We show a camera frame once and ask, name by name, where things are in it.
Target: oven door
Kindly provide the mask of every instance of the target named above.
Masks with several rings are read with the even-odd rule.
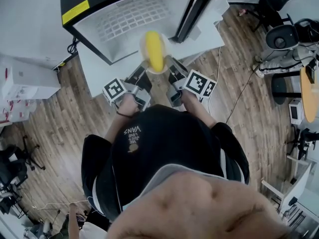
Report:
[[[182,43],[190,34],[197,20],[205,10],[210,0],[190,0],[181,23],[177,29],[176,35],[173,38],[175,42]]]

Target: black t-shirt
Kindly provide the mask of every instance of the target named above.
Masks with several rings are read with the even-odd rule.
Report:
[[[99,138],[94,149],[107,158],[97,158],[94,171],[84,169],[83,162],[95,155],[85,141],[82,161],[83,187],[87,196],[97,176],[96,193],[102,211],[113,220],[122,206],[130,203],[164,165],[179,164],[193,170],[224,177],[220,166],[221,149],[225,151],[227,179],[249,181],[245,154],[229,126],[218,123],[209,129],[189,113],[156,105],[136,115],[117,134],[112,146]],[[90,153],[90,161],[84,158]]]

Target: yellow label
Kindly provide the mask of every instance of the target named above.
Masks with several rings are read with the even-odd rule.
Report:
[[[73,7],[69,11],[67,11],[64,15],[62,15],[62,23],[63,25],[67,22],[69,22],[71,19],[79,15],[80,13],[84,12],[90,8],[89,1],[85,0],[81,3],[79,3],[77,6]]]

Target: wooden floor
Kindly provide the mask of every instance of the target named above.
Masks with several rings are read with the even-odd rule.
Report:
[[[225,42],[221,48],[218,84],[213,92],[209,110],[219,121],[225,122],[252,73],[253,57],[265,48],[265,34],[260,28],[252,33],[249,24],[257,22],[249,15],[238,17],[239,7],[232,6],[220,23]],[[219,49],[206,52],[190,68],[217,79]],[[165,96],[168,75],[150,75],[154,103],[169,106]],[[32,218],[54,220],[61,210],[54,228],[61,227],[67,205],[49,205],[46,210],[34,210],[46,203],[68,203],[85,200],[81,183],[81,150],[84,138],[91,133],[104,136],[114,110],[103,96],[92,99],[81,63],[75,57],[64,66],[59,79],[62,89],[49,100],[38,103],[29,121],[8,127],[4,133],[8,143],[22,147],[22,136],[27,134],[30,146],[41,146],[34,157],[46,167],[45,171],[28,171],[29,179],[22,185],[21,205]],[[276,105],[269,90],[270,78],[259,79],[255,74],[230,118],[233,129],[248,157],[251,186],[265,193],[261,179],[275,183],[289,172],[284,142],[290,139],[291,127],[288,103]],[[79,203],[81,210],[88,204]]]

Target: black cable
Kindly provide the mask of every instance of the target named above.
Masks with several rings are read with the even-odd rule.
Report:
[[[302,45],[302,44],[299,44],[299,46],[302,46],[302,47],[310,47],[310,46],[313,46],[313,45],[316,45],[318,44],[319,42],[314,42],[313,44],[310,44],[310,45]]]
[[[273,52],[270,53],[270,54],[264,59],[264,61],[265,61],[267,58],[269,58],[274,52],[275,52],[275,51],[273,50]],[[259,63],[258,66],[256,66],[256,68],[253,70],[253,72],[252,72],[251,75],[249,76],[246,85],[244,86],[243,90],[240,92],[239,97],[237,98],[237,100],[236,100],[236,102],[235,102],[235,105],[234,105],[234,107],[233,107],[233,109],[232,109],[232,111],[231,111],[231,113],[230,113],[228,119],[226,120],[226,124],[228,123],[230,117],[233,115],[233,112],[234,112],[234,110],[235,110],[235,108],[236,108],[236,105],[237,105],[237,103],[238,103],[238,100],[240,99],[241,95],[243,94],[245,88],[247,87],[247,85],[248,85],[248,83],[249,83],[249,81],[250,81],[250,78],[251,78],[251,77],[253,76],[253,74],[258,70],[258,68],[260,67],[260,65],[261,65],[262,63],[263,63],[263,61],[262,61],[261,63]]]
[[[78,44],[78,40],[76,39],[76,37],[73,37],[73,40],[72,40],[72,44],[70,44],[67,48],[68,52],[71,54],[71,55],[74,55],[76,52],[78,52],[77,48],[76,48],[76,45]]]
[[[293,60],[295,60],[295,61],[297,61],[297,62],[303,61],[304,59],[307,59],[307,58],[314,58],[314,57],[308,56],[308,57],[305,57],[305,58],[302,58],[302,59],[297,60],[297,59],[295,58],[295,56],[294,56],[294,53],[293,53]]]
[[[53,221],[53,223],[52,223],[52,225],[54,224],[54,222],[55,222],[55,220],[56,220],[56,218],[58,217],[58,215],[60,214],[60,210],[58,210],[58,213],[56,214],[56,216],[55,216],[55,218],[54,218],[54,221]]]

